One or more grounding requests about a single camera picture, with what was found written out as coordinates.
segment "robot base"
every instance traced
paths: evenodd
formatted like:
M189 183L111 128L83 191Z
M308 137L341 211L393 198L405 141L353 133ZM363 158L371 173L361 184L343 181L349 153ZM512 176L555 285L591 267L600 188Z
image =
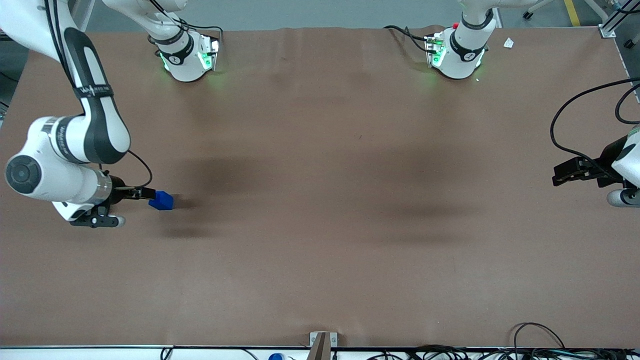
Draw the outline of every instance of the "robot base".
M452 79L464 79L469 77L484 55L484 50L471 61L463 61L458 54L451 49L450 38L453 28L445 29L441 33L435 33L432 37L424 39L427 50L436 53L427 53L427 62L430 67L438 69L444 76Z
M196 31L189 31L189 34L194 38L196 46L193 47L182 64L176 65L173 63L171 56L167 59L162 53L160 54L164 69L170 72L174 79L184 83L196 81L207 71L215 70L220 49L220 41L218 39L212 39Z

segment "blue block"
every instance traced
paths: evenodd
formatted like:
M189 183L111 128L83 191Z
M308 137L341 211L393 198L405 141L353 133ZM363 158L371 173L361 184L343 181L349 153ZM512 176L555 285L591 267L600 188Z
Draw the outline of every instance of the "blue block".
M172 210L173 209L173 196L166 192L160 192L156 190L156 199L149 200L149 206L158 210Z

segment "black cable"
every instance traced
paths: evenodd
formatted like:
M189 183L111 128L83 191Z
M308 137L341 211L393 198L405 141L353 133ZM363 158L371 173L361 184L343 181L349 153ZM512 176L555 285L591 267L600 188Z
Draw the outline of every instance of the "black cable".
M638 9L638 10L631 10L631 11L618 9L618 10L616 10L616 11L617 11L617 12L619 12L619 13L625 14L625 15L633 15L633 14L635 14L635 13L640 13L640 9Z
M16 83L18 82L16 79L13 79L11 76L5 74L4 72L0 71L0 75L2 75L4 78L7 78L7 79L9 79L11 81L15 81Z
M404 28L404 30L402 30L401 28L395 26L395 25L387 25L384 27L384 29L393 29L393 30L398 30L401 34L403 34L406 37L409 37L411 39L411 41L413 42L413 44L420 50L424 51L425 53L429 53L429 54L436 54L436 51L434 50L428 50L422 46L420 46L420 44L418 44L418 42L416 40L421 40L424 41L424 37L419 37L417 35L414 35L411 33L411 31L409 31L409 27L406 26Z
M140 186L134 186L135 188L144 188L146 185L149 185L151 183L151 181L154 179L154 173L151 171L151 168L149 168L149 165L147 165L147 163L145 163L144 160L142 160L141 157L139 157L135 152L131 151L131 150L127 150L127 152L133 156L136 157L136 159L138 159L138 161L140 161L142 163L142 165L145 166L145 168L147 168L147 171L149 172L149 180L140 185Z
M391 357L392 359L395 359L395 360L405 360L402 357L399 357L398 355L394 355L394 354L388 353L386 351L382 352L382 354L380 354L380 355L372 356L372 357L368 358L367 360L377 360L377 358L379 358L381 356L384 356L385 359L388 359L388 358Z
M620 100L618 100L618 103L616 104L616 119L618 119L618 121L620 121L623 124L627 124L627 125L640 124L640 121L629 121L629 120L623 119L622 116L620 116L620 106L622 106L622 103L625 102L627 97L638 88L640 88L640 84L633 86L631 89L627 90L627 92L625 92L624 95L622 95L622 97L620 98Z
M542 325L541 323L537 323L537 322L525 322L520 324L519 328L516 330L516 332L513 333L513 352L515 352L515 357L516 360L518 360L518 333L524 329L525 327L529 326L529 325L533 325L533 326L537 326L540 327L542 329L547 330L548 332L552 333L556 339L557 342L560 344L560 346L562 348L565 348L564 346L564 342L562 341L562 339L560 338L560 336L558 336L558 334L556 334L553 330L549 329L547 326Z
M402 34L404 34L406 37L413 37L416 40L424 40L424 38L421 38L417 35L413 35L411 33L407 33L403 28L400 28L399 26L395 26L395 25L387 25L385 26L383 29L393 29L393 30L397 30L399 32L401 32Z
M260 360L260 359L258 359L258 357L257 357L253 352L250 352L249 350L247 350L247 349L245 349L245 348L244 348L244 349L242 349L242 351L244 351L244 352L246 352L247 354L251 355L251 357L253 358L253 360Z
M162 351L160 351L160 360L168 360L172 352L173 352L172 347L163 348Z
M164 10L162 5L160 5L156 0L149 0L149 2L152 3L159 12L161 12L164 16L171 19L174 23L178 22L180 25L178 24L176 25L183 31L195 30L195 29L218 29L220 31L220 37L222 37L222 33L224 32L224 30L222 30L222 28L219 26L198 26L198 25L190 24L186 22L184 19L181 19L180 17L178 19L174 19L173 17L169 16L169 14L166 12L166 10Z
M53 2L53 11L51 10L51 5L49 0L45 0L45 13L47 14L47 23L49 25L49 31L51 32L51 40L53 41L53 46L56 48L56 53L58 54L58 59L60 60L60 65L62 65L62 69L65 71L65 75L67 79L74 86L73 79L71 78L71 73L68 69L67 64L67 56L64 53L64 47L62 46L62 37L60 35L60 19L58 17L58 2ZM58 30L54 29L54 23L57 25Z
M76 83L71 76L71 68L69 67L69 62L67 61L67 53L65 52L65 43L62 41L62 30L60 29L60 16L58 15L58 1L53 1L53 15L54 20L56 21L56 32L58 34L58 46L60 47L60 63L63 64L63 69L67 78L69 79L69 83L71 86L76 87Z
M600 85L600 86L596 86L594 88L590 88L589 90L585 90L575 96L573 96L571 99L567 100L561 107L560 109L557 111L556 115L554 116L554 119L551 121L551 127L549 129L549 132L551 134L551 142L554 144L555 147L557 147L558 149L562 150L562 151L566 151L569 152L570 154L574 154L577 156L580 156L582 158L584 158L585 160L587 160L588 162L590 162L595 168L597 168L598 170L600 170L603 174L605 174L606 176L609 176L611 179L615 179L617 181L622 181L622 178L619 176L613 176L609 171L607 171L606 169L604 169L603 167L601 167L594 159L590 158L589 156L573 150L573 149L569 149L568 147L562 146L560 145L557 141L556 141L556 134L555 134L555 128L556 128L556 122L558 120L558 117L560 117L560 114L562 113L562 111L569 106L569 104L571 104L574 100L578 99L579 97L589 94L591 92L595 92L604 88L608 88L611 86L615 86L615 85L620 85L620 84L624 84L624 83L630 83L633 81L640 81L640 78L631 78L631 79L626 79L626 80L618 80L618 81L613 81L612 83L606 83L604 85Z

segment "white robot link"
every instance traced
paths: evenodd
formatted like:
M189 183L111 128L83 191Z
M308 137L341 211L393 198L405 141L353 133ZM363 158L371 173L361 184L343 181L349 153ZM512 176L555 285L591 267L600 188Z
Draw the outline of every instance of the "white robot link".
M531 6L537 0L458 0L462 19L456 28L447 28L426 39L427 61L443 75L464 79L480 66L486 42L496 26L493 8Z
M155 3L180 10L186 2ZM180 59L168 66L176 79L193 81L212 69L203 62L212 55L211 40L207 45L207 37L176 25L170 13L154 14L142 0L109 4L119 4L122 13L144 23L163 54ZM155 20L144 19L152 15ZM131 138L98 54L78 30L66 0L0 0L0 28L21 45L60 62L84 110L81 115L35 120L22 150L7 163L7 183L27 197L52 202L72 225L124 225L124 218L109 215L110 205L122 199L154 199L156 192L126 186L118 177L87 166L116 163L129 151Z

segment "brown table surface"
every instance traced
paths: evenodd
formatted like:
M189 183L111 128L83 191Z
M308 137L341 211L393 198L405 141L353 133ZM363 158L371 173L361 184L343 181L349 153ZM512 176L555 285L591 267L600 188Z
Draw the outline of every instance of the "brown table surface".
M626 77L596 29L498 29L462 81L381 29L225 33L221 71L195 83L144 33L91 38L132 150L179 209L123 202L125 227L82 229L1 181L3 345L297 345L319 329L341 345L509 345L523 321L570 347L639 343L640 213L609 206L613 187L551 183L573 157L549 140L553 114ZM598 156L629 130L613 116L626 89L577 101L559 141ZM32 53L0 163L36 118L79 111ZM108 169L147 176L130 156ZM555 346L532 329L520 342Z

